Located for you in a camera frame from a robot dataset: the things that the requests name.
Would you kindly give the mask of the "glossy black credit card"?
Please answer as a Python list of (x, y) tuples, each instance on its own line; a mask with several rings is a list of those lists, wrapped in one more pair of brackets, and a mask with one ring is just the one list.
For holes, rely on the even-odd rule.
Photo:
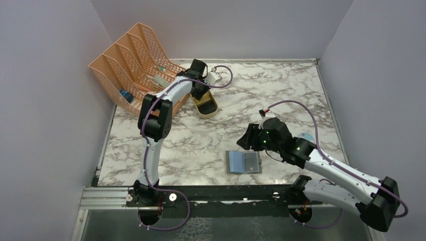
[(260, 173), (261, 166), (257, 152), (244, 153), (244, 173)]

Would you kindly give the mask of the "grey leather card holder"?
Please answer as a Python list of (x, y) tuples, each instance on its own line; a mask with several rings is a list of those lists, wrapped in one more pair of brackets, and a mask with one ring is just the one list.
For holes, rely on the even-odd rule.
[(254, 151), (226, 151), (226, 173), (233, 175), (262, 173), (260, 154)]

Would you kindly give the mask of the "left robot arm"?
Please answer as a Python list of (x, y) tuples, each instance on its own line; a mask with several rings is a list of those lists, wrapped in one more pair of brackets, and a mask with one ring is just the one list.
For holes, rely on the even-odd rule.
[(180, 71), (172, 83), (161, 92), (145, 95), (138, 120), (143, 141), (140, 174), (133, 185), (134, 198), (145, 206), (152, 206), (158, 199), (158, 164), (164, 139), (172, 127), (173, 108), (197, 84), (203, 86), (206, 63), (193, 59), (191, 66)]

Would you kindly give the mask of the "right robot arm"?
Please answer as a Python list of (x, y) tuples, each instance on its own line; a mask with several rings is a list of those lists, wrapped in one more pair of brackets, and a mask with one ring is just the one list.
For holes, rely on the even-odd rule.
[(387, 232), (401, 204), (395, 180), (379, 179), (331, 159), (319, 147), (294, 137), (287, 125), (276, 117), (266, 117), (260, 124), (249, 124), (237, 140), (244, 150), (270, 151), (283, 162), (315, 172), (335, 185), (300, 175), (290, 187), (288, 197), (296, 204), (319, 201), (357, 214), (369, 227)]

